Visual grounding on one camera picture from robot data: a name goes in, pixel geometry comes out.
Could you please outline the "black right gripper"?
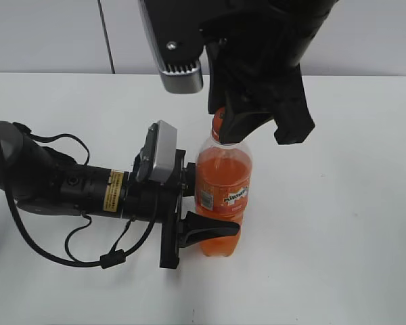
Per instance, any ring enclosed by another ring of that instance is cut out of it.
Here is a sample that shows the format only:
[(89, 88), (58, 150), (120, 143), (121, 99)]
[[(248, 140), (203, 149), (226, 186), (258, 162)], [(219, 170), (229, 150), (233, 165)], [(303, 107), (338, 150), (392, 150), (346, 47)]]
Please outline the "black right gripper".
[(306, 13), (232, 13), (204, 31), (208, 113), (225, 107), (222, 144), (237, 144), (269, 121), (280, 145), (302, 143), (315, 124), (299, 61), (315, 34)]

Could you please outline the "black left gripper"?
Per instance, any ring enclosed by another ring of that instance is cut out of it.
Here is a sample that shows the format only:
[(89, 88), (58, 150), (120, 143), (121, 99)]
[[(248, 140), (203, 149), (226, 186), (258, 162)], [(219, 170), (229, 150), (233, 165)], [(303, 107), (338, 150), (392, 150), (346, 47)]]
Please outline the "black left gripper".
[(138, 182), (137, 172), (143, 161), (139, 156), (135, 157), (123, 216), (132, 221), (148, 222), (149, 225), (137, 243), (125, 251), (127, 257), (148, 239), (155, 223), (162, 225), (160, 267), (166, 269), (177, 269), (179, 247), (239, 233), (240, 225), (236, 222), (204, 217), (191, 211), (179, 221), (182, 197), (193, 196), (196, 188), (196, 164), (189, 162), (184, 167), (184, 162), (185, 150), (177, 149), (173, 172), (165, 183), (148, 179)]

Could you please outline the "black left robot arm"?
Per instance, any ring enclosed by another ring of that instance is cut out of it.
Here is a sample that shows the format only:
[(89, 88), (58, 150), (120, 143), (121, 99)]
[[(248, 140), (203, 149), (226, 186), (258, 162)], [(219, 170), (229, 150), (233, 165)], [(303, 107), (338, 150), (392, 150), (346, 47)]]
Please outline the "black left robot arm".
[(165, 121), (152, 124), (131, 171), (78, 164), (49, 147), (51, 139), (34, 135), (23, 124), (0, 121), (0, 190), (16, 226), (31, 249), (61, 265), (107, 269), (124, 263), (142, 245), (122, 250), (116, 245), (96, 261), (60, 258), (43, 250), (29, 235), (19, 212), (46, 216), (104, 216), (127, 223), (144, 221), (147, 238), (162, 226), (160, 266), (175, 269), (179, 250), (205, 240), (235, 236), (240, 225), (193, 212), (181, 212), (182, 200), (193, 196), (196, 166), (185, 163), (177, 148), (177, 130)]

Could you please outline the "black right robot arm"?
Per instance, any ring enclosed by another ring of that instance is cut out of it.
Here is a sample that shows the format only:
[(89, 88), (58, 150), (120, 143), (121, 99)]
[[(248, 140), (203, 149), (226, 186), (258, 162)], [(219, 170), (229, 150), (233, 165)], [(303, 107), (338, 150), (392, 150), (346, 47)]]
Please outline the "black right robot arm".
[(240, 1), (202, 28), (215, 137), (236, 144), (273, 121), (279, 145), (302, 143), (315, 127), (300, 60), (335, 1)]

